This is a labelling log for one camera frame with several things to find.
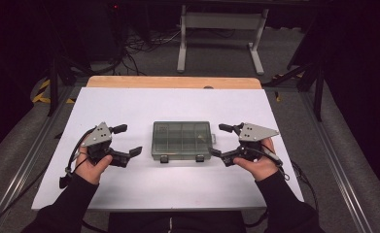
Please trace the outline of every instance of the metal stand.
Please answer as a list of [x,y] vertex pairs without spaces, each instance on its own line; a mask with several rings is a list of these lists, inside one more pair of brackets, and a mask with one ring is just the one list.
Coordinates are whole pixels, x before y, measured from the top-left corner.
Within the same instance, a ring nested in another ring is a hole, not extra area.
[[314,114],[318,121],[321,120],[321,103],[323,98],[323,87],[324,87],[324,70],[320,64],[307,64],[297,67],[291,70],[289,73],[283,75],[281,78],[272,80],[269,83],[262,83],[262,86],[273,87],[280,83],[283,83],[296,75],[305,72],[301,80],[296,85],[298,91],[308,91],[311,85],[316,82],[316,92],[314,96]]
[[61,78],[64,85],[73,85],[77,80],[72,74],[70,67],[75,67],[89,76],[97,75],[92,70],[78,64],[77,62],[56,54],[51,61],[50,66],[50,81],[51,81],[51,105],[48,117],[52,116],[53,112],[58,107],[58,76]]
[[187,55],[187,27],[192,28],[216,28],[216,29],[244,29],[256,30],[256,38],[249,43],[248,49],[253,58],[254,66],[258,75],[263,75],[264,71],[259,60],[257,48],[265,22],[268,9],[262,14],[217,14],[217,13],[187,13],[186,6],[181,11],[181,45],[178,54],[177,72],[184,73],[186,68]]

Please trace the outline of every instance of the cable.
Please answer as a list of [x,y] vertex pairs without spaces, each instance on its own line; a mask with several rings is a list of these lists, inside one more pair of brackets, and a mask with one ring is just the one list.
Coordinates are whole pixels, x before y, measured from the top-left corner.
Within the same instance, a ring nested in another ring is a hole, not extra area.
[[314,205],[315,205],[315,209],[317,211],[317,213],[319,212],[319,205],[318,205],[318,200],[317,200],[317,196],[316,196],[316,192],[314,191],[314,188],[313,188],[313,185],[311,185],[311,183],[308,181],[308,178],[307,176],[305,176],[304,172],[302,171],[302,169],[294,162],[292,161],[292,165],[293,165],[293,168],[296,172],[296,176],[305,184],[308,185],[308,187],[310,188],[311,190],[311,193],[313,194],[313,198],[314,198]]
[[[114,70],[115,68],[117,68],[119,65],[121,64],[121,59],[116,59],[114,64],[106,67],[106,68],[103,68],[103,69],[100,69],[100,70],[96,70],[96,71],[92,71],[98,75],[100,74],[103,74],[103,73],[107,73],[107,72],[110,72],[112,70]],[[72,70],[72,72],[74,73],[74,75],[76,76],[79,76],[79,77],[86,77],[88,76],[88,74],[82,72],[82,71],[74,71]]]
[[77,171],[77,169],[78,169],[83,163],[85,163],[86,160],[87,160],[87,157],[86,157],[82,162],[80,162],[80,164],[78,164],[78,165],[75,167],[75,169],[74,169],[74,171],[73,171],[72,173],[75,173],[75,171]]
[[78,148],[80,147],[81,143],[84,141],[84,139],[86,138],[87,135],[89,135],[95,128],[91,128],[89,129],[84,135],[83,137],[81,137],[80,141],[78,141],[77,145],[74,147],[74,149],[72,150],[72,153],[71,153],[71,156],[69,157],[69,160],[68,160],[68,165],[67,167],[65,167],[65,177],[61,177],[59,178],[59,188],[63,189],[65,188],[66,186],[68,186],[68,184],[71,182],[72,180],[72,174],[74,172],[72,172],[72,169],[71,169],[71,164],[72,162],[75,160],[75,154],[78,150]]
[[275,153],[274,150],[270,149],[268,146],[261,144],[262,147],[265,147],[267,150],[270,150],[272,153]]
[[256,227],[256,226],[259,226],[260,224],[262,224],[262,222],[264,220],[266,220],[267,218],[268,218],[268,209],[265,209],[265,212],[259,217],[258,221],[251,223],[251,224],[244,222],[244,225],[245,225],[245,227],[248,227],[248,228]]
[[135,62],[135,59],[129,53],[127,53],[126,55],[128,56],[129,60],[132,61],[132,63],[134,63],[135,71],[137,73],[137,76],[139,76],[139,70],[137,63]]
[[141,75],[147,76],[147,74],[145,74],[145,73],[143,73],[143,72],[141,72],[141,71],[134,70],[134,69],[132,69],[131,67],[127,66],[127,65],[125,64],[125,62],[123,62],[123,61],[122,61],[122,64],[123,64],[123,66],[125,66],[125,68],[126,68],[126,74],[127,74],[127,75],[129,75],[129,70],[131,70],[131,71],[138,72],[138,74],[141,74]]
[[136,54],[140,51],[150,52],[150,51],[156,50],[161,45],[165,45],[173,41],[173,39],[177,37],[180,34],[180,32],[181,32],[180,30],[173,31],[172,33],[174,34],[171,36],[170,36],[171,33],[168,33],[168,32],[165,34],[162,34],[162,33],[159,33],[158,35],[154,34],[151,39],[151,44],[147,45],[148,47],[145,49],[144,49],[144,46],[146,45],[146,42],[144,42],[141,39],[138,39],[138,36],[135,34],[128,35],[128,37],[131,39],[128,39],[126,41],[125,47],[134,50],[134,52],[130,52],[130,54]]
[[89,225],[88,223],[86,223],[86,221],[83,220],[83,226],[86,227],[87,229],[89,230],[93,230],[93,231],[96,231],[96,232],[100,232],[100,233],[107,233],[106,231],[104,230],[101,230],[95,226],[92,226],[92,225]]

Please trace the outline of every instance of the black wire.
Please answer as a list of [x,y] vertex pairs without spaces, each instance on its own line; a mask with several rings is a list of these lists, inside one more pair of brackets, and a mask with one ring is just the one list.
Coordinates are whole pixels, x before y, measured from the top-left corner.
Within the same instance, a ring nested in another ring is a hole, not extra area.
[[74,169],[74,171],[73,171],[72,173],[75,173],[75,171],[77,171],[77,169],[81,166],[81,164],[85,163],[86,161],[87,161],[87,157],[86,157],[82,162],[80,162],[80,164],[78,164],[78,165],[75,167],[75,169]]
[[311,183],[308,181],[308,178],[307,176],[304,174],[304,172],[302,171],[302,169],[298,166],[298,164],[296,164],[294,161],[292,161],[292,165],[293,165],[293,168],[294,170],[296,171],[296,174],[297,174],[297,177],[305,184],[308,185],[308,187],[310,188],[311,190],[311,193],[313,194],[313,198],[314,198],[314,205],[315,205],[315,209],[317,211],[317,213],[319,212],[319,205],[318,205],[318,200],[317,200],[317,196],[316,196],[316,192],[314,190],[314,187],[313,185],[311,185]]
[[248,223],[245,223],[244,222],[244,225],[248,228],[251,228],[251,227],[256,227],[260,224],[262,224],[262,222],[264,220],[266,220],[268,218],[268,209],[265,210],[265,212],[259,217],[259,220],[254,222],[254,223],[251,223],[251,224],[248,224]]
[[[100,75],[100,74],[104,74],[104,73],[107,73],[107,72],[110,72],[112,70],[114,70],[115,68],[117,68],[119,65],[121,64],[121,60],[120,59],[116,59],[114,64],[106,67],[106,68],[103,68],[103,69],[100,69],[100,70],[96,70],[96,71],[92,71],[92,72],[95,72],[96,74]],[[82,71],[72,71],[74,73],[74,75],[76,76],[80,76],[80,77],[86,77],[88,76],[88,74],[85,74],[84,72]]]
[[95,226],[92,226],[92,225],[89,225],[88,223],[86,223],[86,221],[83,220],[83,226],[88,228],[89,230],[93,230],[93,231],[96,231],[96,232],[100,232],[100,233],[107,233],[106,231],[104,230],[101,230]]
[[129,53],[127,53],[126,55],[128,56],[129,60],[134,63],[135,71],[137,73],[137,76],[139,76],[139,70],[138,70],[137,63],[135,62],[135,59]]
[[66,169],[68,171],[71,170],[71,164],[74,160],[74,157],[75,157],[75,153],[77,152],[78,148],[80,147],[81,143],[84,141],[84,139],[86,138],[86,136],[90,133],[92,133],[92,131],[94,130],[95,128],[91,128],[89,129],[84,135],[83,137],[81,137],[81,139],[78,141],[77,145],[74,147],[74,149],[72,150],[72,153],[71,153],[71,156],[69,157],[69,161],[68,161],[68,166],[66,167]]
[[5,207],[5,209],[0,213],[0,218],[7,212],[9,211],[12,206],[20,199],[22,198],[22,196],[29,190],[29,188],[31,188],[31,186],[36,182],[38,181],[39,178],[41,178],[41,176],[47,171],[48,169],[48,166],[50,165],[51,163],[51,160],[52,160],[52,157],[50,158],[50,160],[48,161],[47,165],[45,165],[45,167],[42,169],[42,171],[36,176],[36,178],[23,190],[19,193],[19,195],[7,206]]
[[[162,45],[170,43],[172,39],[178,35],[179,32],[180,32],[179,30],[178,31],[174,30],[167,33],[154,34],[151,39],[152,43],[150,43],[149,45],[143,40],[138,39],[139,37],[137,37],[136,35],[133,35],[132,39],[129,39],[127,43],[125,43],[125,46],[127,48],[134,50],[134,52],[131,52],[130,54],[136,54],[140,51],[150,52],[150,51],[156,50]],[[170,37],[170,36],[172,36],[172,38],[170,38],[167,42],[162,42],[163,40],[165,40],[167,37]]]
[[[125,64],[125,62],[122,62],[122,64],[123,64],[123,66],[125,66],[125,68],[126,68],[126,74],[127,74],[127,75],[129,75],[129,71],[130,71],[130,70],[131,70],[131,71],[135,71],[135,72],[137,72],[136,70],[134,70],[134,69],[132,69],[131,67],[127,66],[127,65]],[[143,76],[147,76],[147,74],[145,74],[145,73],[143,73],[143,72],[141,72],[141,71],[138,71],[138,73],[141,74],[141,75],[143,75]]]
[[261,144],[263,147],[265,147],[267,150],[270,150],[272,153],[275,153],[272,149],[270,149],[268,146]]
[[269,155],[266,154],[265,152],[262,152],[261,150],[257,150],[257,149],[253,149],[253,148],[246,148],[246,150],[253,151],[253,152],[255,152],[255,153],[257,153],[257,154],[259,154],[259,155],[261,155],[261,156],[265,156],[265,157],[269,158],[271,161],[273,161],[273,162],[277,165],[277,167],[278,167],[278,168],[283,172],[283,174],[284,174],[284,169],[281,167],[281,165],[283,164],[283,162],[282,162],[281,160],[275,160],[273,157],[269,156]]

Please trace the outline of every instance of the black sleeve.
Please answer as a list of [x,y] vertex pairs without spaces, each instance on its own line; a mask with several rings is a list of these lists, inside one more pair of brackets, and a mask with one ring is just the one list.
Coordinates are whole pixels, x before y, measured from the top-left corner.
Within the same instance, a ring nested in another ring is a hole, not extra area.
[[56,201],[42,208],[22,232],[81,232],[86,209],[98,185],[74,174],[70,185]]
[[324,232],[317,212],[295,197],[280,172],[256,184],[268,208],[268,226],[265,233]]

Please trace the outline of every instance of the metal leg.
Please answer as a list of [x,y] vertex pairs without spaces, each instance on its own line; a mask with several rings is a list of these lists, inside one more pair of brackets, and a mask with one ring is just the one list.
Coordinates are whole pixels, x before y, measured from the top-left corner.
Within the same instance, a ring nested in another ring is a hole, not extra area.
[[311,88],[313,83],[317,80],[318,76],[320,75],[319,69],[320,64],[317,62],[305,70],[304,75],[296,84],[296,88],[298,89],[298,91],[308,91]]
[[180,53],[178,54],[177,72],[184,73],[186,69],[186,54],[187,54],[187,41],[186,41],[186,6],[183,5],[181,12],[181,45]]
[[256,67],[256,72],[258,75],[263,75],[264,70],[262,68],[261,61],[259,60],[259,53],[257,52],[257,48],[259,47],[259,40],[261,39],[262,31],[265,26],[265,22],[268,16],[268,9],[264,9],[261,14],[261,19],[259,21],[259,25],[256,30],[256,39],[253,43],[249,43],[249,50],[251,57],[253,58],[254,66]]
[[56,73],[56,58],[51,61],[50,66],[50,92],[51,92],[51,104],[48,117],[52,116],[58,107],[58,74]]
[[307,71],[309,70],[310,68],[312,67],[312,64],[307,64],[307,65],[303,65],[303,66],[300,66],[300,67],[297,67],[293,70],[291,70],[289,73],[283,75],[281,78],[277,79],[277,80],[272,80],[271,82],[268,82],[268,83],[262,83],[261,85],[262,86],[276,86],[280,83],[283,83],[287,80],[289,80],[290,78],[304,72],[304,71]]
[[316,93],[314,96],[314,114],[318,121],[321,121],[321,103],[323,98],[323,86],[324,86],[324,71],[322,68],[318,70],[318,77],[316,81]]

